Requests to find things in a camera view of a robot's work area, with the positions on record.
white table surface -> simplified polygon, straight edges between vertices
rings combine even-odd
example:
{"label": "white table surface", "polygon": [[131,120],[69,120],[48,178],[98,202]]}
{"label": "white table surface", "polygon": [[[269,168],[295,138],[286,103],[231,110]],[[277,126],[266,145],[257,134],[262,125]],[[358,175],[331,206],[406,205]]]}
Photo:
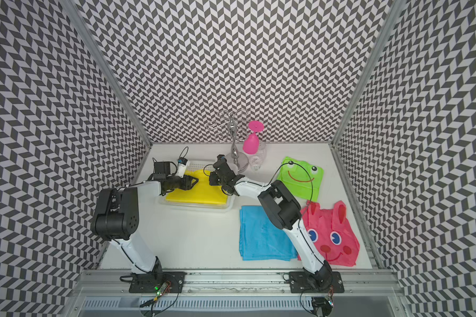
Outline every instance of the white table surface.
{"label": "white table surface", "polygon": [[[140,172],[143,181],[153,171],[152,157],[158,161],[175,161],[186,145],[155,144]],[[189,160],[215,161],[218,154],[227,154],[229,144],[190,144]],[[307,161],[324,169],[318,202],[321,208],[332,208],[342,200],[347,208],[347,219],[358,241],[360,252],[356,266],[332,265],[334,269],[371,269],[349,200],[345,194],[329,145],[326,143],[267,144],[267,158],[259,171],[247,168],[242,174],[268,182],[285,156]],[[138,231],[152,252],[166,269],[294,269],[302,268],[301,261],[261,260],[243,261],[239,252],[240,208],[260,206],[250,197],[236,197],[233,208],[225,213],[197,212],[171,209],[157,203],[158,197],[139,190],[140,224]],[[101,269],[130,268],[126,257],[112,246],[108,247]]]}

chevron patterned wall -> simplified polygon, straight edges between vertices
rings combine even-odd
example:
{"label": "chevron patterned wall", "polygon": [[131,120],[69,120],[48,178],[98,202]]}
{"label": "chevron patterned wall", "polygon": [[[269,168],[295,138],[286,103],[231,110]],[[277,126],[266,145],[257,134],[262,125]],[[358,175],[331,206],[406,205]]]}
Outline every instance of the chevron patterned wall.
{"label": "chevron patterned wall", "polygon": [[392,0],[75,0],[153,142],[329,141]]}
{"label": "chevron patterned wall", "polygon": [[0,1],[1,312],[62,309],[99,252],[96,194],[145,153],[55,0]]}
{"label": "chevron patterned wall", "polygon": [[476,0],[408,0],[338,144],[419,316],[476,316]]}

bunny face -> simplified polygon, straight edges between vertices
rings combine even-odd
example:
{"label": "bunny face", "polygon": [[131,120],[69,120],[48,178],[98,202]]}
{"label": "bunny face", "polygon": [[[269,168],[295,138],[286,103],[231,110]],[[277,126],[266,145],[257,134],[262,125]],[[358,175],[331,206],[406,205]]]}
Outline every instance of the bunny face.
{"label": "bunny face", "polygon": [[328,263],[356,265],[360,245],[346,218],[346,205],[339,201],[333,209],[320,209],[318,203],[311,202],[306,208],[309,210],[303,216],[305,228]]}

cartoon eye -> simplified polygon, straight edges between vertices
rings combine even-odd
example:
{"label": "cartoon eye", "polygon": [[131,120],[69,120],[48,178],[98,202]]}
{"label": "cartoon eye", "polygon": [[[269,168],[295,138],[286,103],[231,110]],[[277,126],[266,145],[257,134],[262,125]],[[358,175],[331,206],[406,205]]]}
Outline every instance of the cartoon eye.
{"label": "cartoon eye", "polygon": [[317,234],[317,231],[314,230],[314,229],[309,229],[309,231],[307,231],[307,232],[308,232],[309,237],[312,240],[312,242],[316,242],[317,239],[319,238],[319,235]]}
{"label": "cartoon eye", "polygon": [[332,231],[330,233],[330,240],[333,242],[335,245],[339,245],[342,243],[342,238],[340,237],[340,234],[336,231]]}

